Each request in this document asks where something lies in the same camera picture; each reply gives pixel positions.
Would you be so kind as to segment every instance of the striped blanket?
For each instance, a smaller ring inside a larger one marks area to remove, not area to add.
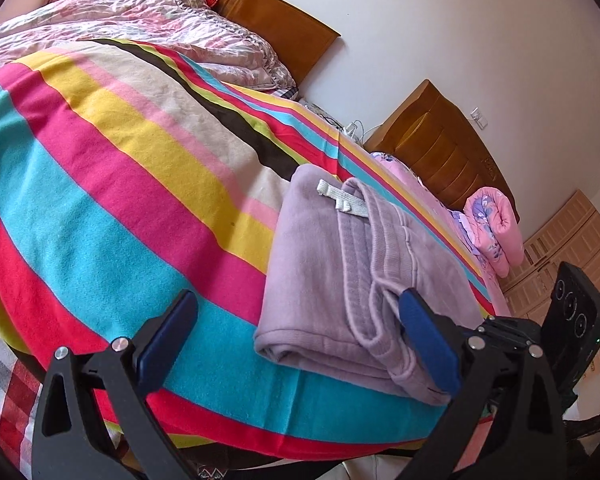
[[[46,367],[59,346],[132,336],[188,288],[198,323],[148,399],[178,446],[326,460],[427,436],[440,408],[253,351],[278,212],[307,163],[413,214],[492,312],[449,227],[301,105],[222,84],[173,50],[97,40],[0,69],[1,337]]]

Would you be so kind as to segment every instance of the beige stripe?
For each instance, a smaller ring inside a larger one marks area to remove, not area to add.
[[[131,86],[203,144],[234,174],[245,196],[258,200],[276,212],[280,211],[289,182],[280,178],[271,168],[261,165],[251,146],[222,126],[220,121],[187,94],[182,86],[170,77],[165,77],[161,70],[148,63],[145,64],[146,70],[141,74],[121,70],[120,57],[126,54],[109,45],[67,42],[58,49],[49,50],[87,55],[91,62]]]

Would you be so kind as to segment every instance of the pink folded blanket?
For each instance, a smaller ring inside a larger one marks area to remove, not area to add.
[[[464,206],[476,248],[501,278],[525,257],[522,233],[509,199],[494,187],[481,187]]]
[[[337,211],[320,180],[363,203]],[[482,316],[458,261],[411,215],[356,178],[304,164],[285,195],[271,248],[256,351],[276,363],[428,404],[445,404],[402,334],[398,296],[415,287],[437,314]]]

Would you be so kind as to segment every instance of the wooden headboard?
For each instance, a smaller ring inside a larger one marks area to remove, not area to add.
[[[297,85],[340,36],[282,0],[218,0],[214,11],[267,40]]]
[[[394,155],[409,166],[449,209],[464,208],[483,186],[503,192],[516,213],[516,201],[493,157],[467,118],[424,80],[365,142],[368,152]]]

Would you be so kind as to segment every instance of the bed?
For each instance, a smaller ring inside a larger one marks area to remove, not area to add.
[[[0,67],[61,41],[125,38],[173,48],[223,82],[282,94],[338,37],[281,0],[214,9],[206,0],[59,0],[0,24]]]
[[[5,421],[17,431],[0,430],[0,445],[21,470],[30,473],[36,376],[54,350],[99,351],[182,288],[197,293],[200,319],[149,404],[192,462],[213,446],[224,457],[246,450],[252,465],[341,460],[429,434],[440,407],[253,351],[277,214],[309,163],[412,215],[457,259],[476,305],[496,312],[440,204],[299,104],[145,41],[58,43],[0,68],[0,362],[11,378],[0,406],[15,404],[10,381],[33,392],[28,407],[0,411],[20,417]],[[98,402],[115,431],[106,397]]]

